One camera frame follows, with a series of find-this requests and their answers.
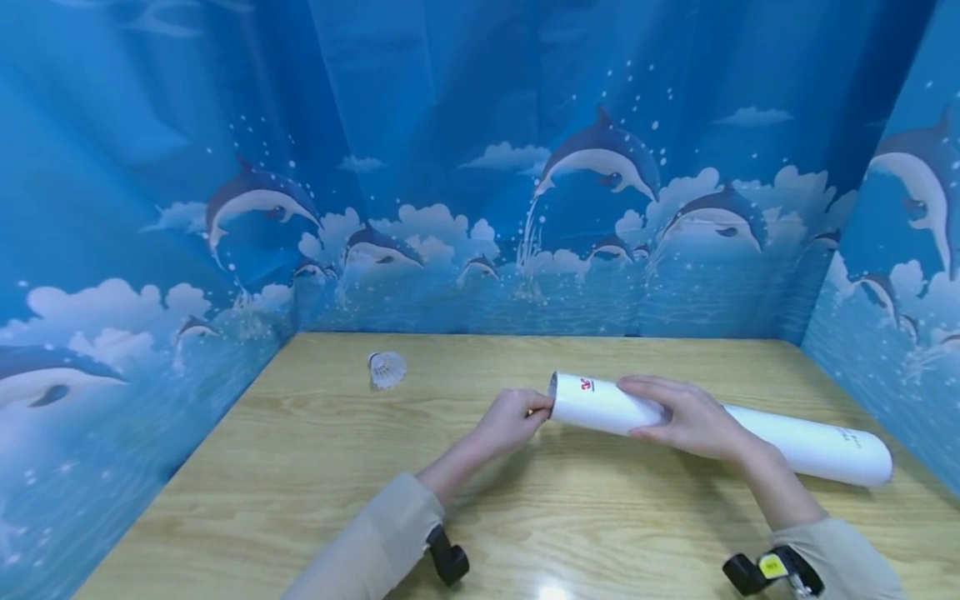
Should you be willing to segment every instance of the beige sleeve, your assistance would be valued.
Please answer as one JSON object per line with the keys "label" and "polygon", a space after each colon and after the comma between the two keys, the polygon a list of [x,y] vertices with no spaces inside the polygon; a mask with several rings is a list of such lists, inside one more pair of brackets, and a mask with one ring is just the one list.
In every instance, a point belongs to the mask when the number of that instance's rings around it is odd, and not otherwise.
{"label": "beige sleeve", "polygon": [[387,485],[284,592],[282,600],[382,600],[423,557],[444,508],[410,473]]}
{"label": "beige sleeve", "polygon": [[906,600],[897,572],[848,522],[827,518],[776,531],[775,546],[789,545],[824,582],[820,600]]}

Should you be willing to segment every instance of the white tube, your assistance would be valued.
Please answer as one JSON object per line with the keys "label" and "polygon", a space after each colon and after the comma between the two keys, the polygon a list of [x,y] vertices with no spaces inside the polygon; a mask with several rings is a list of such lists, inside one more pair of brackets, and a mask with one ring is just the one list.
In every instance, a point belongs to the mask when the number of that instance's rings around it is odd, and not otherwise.
{"label": "white tube", "polygon": [[[629,435],[636,427],[664,424],[670,411],[630,396],[610,381],[555,372],[548,394],[551,420]],[[794,471],[855,486],[881,486],[893,477],[890,449],[872,433],[724,405],[746,429],[775,445]]]}

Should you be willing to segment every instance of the blue backdrop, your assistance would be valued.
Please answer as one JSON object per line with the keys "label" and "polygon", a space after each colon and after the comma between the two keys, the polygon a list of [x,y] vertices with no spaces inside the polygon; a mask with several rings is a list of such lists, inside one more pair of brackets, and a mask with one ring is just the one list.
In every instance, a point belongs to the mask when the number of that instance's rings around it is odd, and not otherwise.
{"label": "blue backdrop", "polygon": [[0,596],[298,330],[782,338],[960,492],[935,5],[5,3]]}

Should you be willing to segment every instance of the shuttlecock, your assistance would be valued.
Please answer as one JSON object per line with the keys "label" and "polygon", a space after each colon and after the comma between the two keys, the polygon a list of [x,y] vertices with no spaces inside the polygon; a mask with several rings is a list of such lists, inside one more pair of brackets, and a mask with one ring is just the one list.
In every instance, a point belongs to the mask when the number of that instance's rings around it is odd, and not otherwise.
{"label": "shuttlecock", "polygon": [[381,390],[394,387],[407,374],[407,361],[396,352],[374,352],[367,357],[367,365],[371,382]]}

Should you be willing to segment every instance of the wooden table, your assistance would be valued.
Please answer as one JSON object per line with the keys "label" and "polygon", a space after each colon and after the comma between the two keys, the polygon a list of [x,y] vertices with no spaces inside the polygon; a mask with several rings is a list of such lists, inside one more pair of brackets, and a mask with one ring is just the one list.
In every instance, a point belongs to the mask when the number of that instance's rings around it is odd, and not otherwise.
{"label": "wooden table", "polygon": [[[374,392],[366,358],[387,349],[403,354],[410,372],[398,387]],[[501,387],[542,390],[554,370],[600,378],[654,372],[721,401],[890,442],[781,342],[304,334],[77,598],[278,598],[383,485],[430,463]],[[960,502],[892,447],[897,473],[886,488],[805,481],[891,560],[911,598],[956,597]],[[717,464],[552,422],[471,482],[447,528],[472,564],[462,587],[451,594],[425,558],[390,598],[733,599],[721,564],[765,550],[769,533],[746,488]]]}

